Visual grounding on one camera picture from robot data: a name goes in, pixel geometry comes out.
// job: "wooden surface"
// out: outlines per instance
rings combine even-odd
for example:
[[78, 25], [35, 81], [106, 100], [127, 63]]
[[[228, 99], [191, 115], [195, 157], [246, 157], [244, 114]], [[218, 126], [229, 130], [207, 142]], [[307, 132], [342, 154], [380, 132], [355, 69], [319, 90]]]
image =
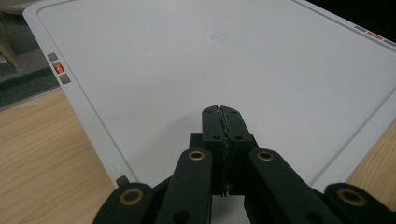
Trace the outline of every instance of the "wooden surface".
[[[348, 179], [396, 210], [396, 122]], [[92, 223], [113, 190], [63, 91], [0, 113], [0, 223]]]

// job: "orange marker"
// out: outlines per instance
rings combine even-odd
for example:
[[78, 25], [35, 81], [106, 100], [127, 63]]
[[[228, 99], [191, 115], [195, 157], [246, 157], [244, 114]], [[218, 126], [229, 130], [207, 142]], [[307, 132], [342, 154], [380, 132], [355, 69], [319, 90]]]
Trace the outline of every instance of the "orange marker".
[[61, 74], [64, 72], [64, 67], [61, 63], [53, 63], [52, 65], [57, 74]]
[[374, 38], [377, 38], [377, 39], [379, 39], [379, 40], [382, 40], [382, 37], [381, 37], [380, 35], [376, 35], [376, 34], [373, 33], [373, 32], [367, 32], [367, 35], [370, 35], [370, 36], [372, 36], [372, 37], [374, 37]]

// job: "screw hole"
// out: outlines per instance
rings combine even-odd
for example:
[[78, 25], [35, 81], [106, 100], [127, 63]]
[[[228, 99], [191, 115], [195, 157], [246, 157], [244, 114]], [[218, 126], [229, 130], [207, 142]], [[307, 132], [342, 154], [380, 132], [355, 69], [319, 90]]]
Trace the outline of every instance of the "screw hole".
[[274, 156], [270, 152], [261, 151], [257, 153], [257, 158], [262, 161], [272, 161]]
[[353, 189], [339, 189], [337, 190], [338, 197], [345, 203], [349, 203], [354, 206], [366, 205], [366, 200], [358, 192]]
[[173, 220], [176, 224], [186, 224], [190, 221], [190, 214], [186, 211], [178, 211], [174, 214]]
[[120, 196], [120, 203], [123, 205], [135, 205], [143, 199], [143, 191], [138, 188], [125, 190]]
[[205, 153], [202, 151], [192, 151], [189, 153], [189, 158], [192, 161], [201, 161], [205, 158]]

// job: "white tray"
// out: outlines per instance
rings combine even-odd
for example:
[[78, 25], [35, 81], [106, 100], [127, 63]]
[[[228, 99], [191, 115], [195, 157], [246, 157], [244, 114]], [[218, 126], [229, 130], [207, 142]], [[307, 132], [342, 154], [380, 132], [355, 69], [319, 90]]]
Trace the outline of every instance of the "white tray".
[[396, 115], [392, 42], [305, 1], [44, 1], [24, 17], [113, 181], [160, 183], [201, 111], [227, 105], [323, 190]]

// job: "white surface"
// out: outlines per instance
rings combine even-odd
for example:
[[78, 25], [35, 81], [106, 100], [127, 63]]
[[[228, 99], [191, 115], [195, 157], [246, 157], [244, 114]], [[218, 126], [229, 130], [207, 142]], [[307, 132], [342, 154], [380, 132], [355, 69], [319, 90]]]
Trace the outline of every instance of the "white surface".
[[63, 63], [113, 180], [132, 179], [129, 166], [158, 184], [201, 132], [201, 111], [227, 105], [321, 188], [345, 180], [395, 118], [395, 51], [295, 2], [58, 2], [24, 16]]

